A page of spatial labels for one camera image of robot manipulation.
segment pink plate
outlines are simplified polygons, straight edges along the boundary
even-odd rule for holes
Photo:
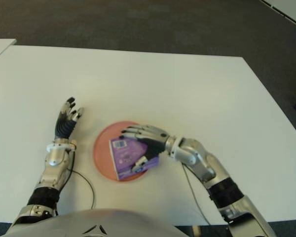
[[[117,138],[121,135],[121,130],[124,128],[135,125],[137,123],[130,121],[122,121],[113,123],[110,126],[106,127],[98,136],[97,140],[94,143],[93,147],[93,161],[95,166],[108,179],[124,182],[131,181],[139,178],[145,172],[133,175],[123,180],[118,180],[116,176],[116,172],[114,170],[113,159],[111,157],[109,141],[113,138]]]

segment robotic hand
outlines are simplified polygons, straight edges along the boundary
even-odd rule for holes
[[[76,144],[75,141],[69,141],[69,137],[83,113],[83,108],[72,111],[74,106],[72,97],[62,106],[55,126],[54,141],[47,146],[45,170],[28,204],[22,208],[9,232],[18,229],[18,226],[36,223],[54,216],[59,194],[71,174],[68,167],[72,164],[72,169],[74,165]]]
[[[243,195],[218,159],[194,139],[170,136],[166,131],[133,125],[122,130],[123,137],[147,144],[147,152],[133,165],[139,170],[149,159],[166,151],[186,165],[206,188],[233,237],[276,237],[250,199]]]

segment purple box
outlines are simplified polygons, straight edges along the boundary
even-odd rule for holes
[[[138,172],[132,172],[132,165],[145,154],[147,145],[129,138],[115,138],[110,140],[111,157],[117,179],[122,180],[134,174],[148,170],[159,164],[159,156],[152,158]]]

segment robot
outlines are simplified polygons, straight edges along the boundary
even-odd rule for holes
[[[69,139],[83,108],[73,110],[74,98],[62,106],[55,138],[47,146],[45,169],[27,205],[4,235],[6,237],[183,237],[175,227],[139,213],[92,209],[55,216],[56,204],[74,164],[75,141]],[[186,166],[206,188],[233,237],[276,237],[250,199],[244,195],[219,160],[194,139],[171,136],[150,125],[134,125],[122,136],[147,144],[146,153],[132,166],[134,171],[161,152]]]

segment robot forearm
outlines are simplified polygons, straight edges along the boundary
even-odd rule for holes
[[[67,169],[73,161],[75,144],[69,143],[68,139],[55,139],[47,146],[47,150],[49,153],[45,159],[45,170],[27,205],[21,209],[11,227],[35,223],[54,216],[60,191],[68,176]]]
[[[233,237],[276,237],[250,199],[242,194],[218,159],[200,142],[169,137],[166,150],[171,157],[186,164],[204,185]]]

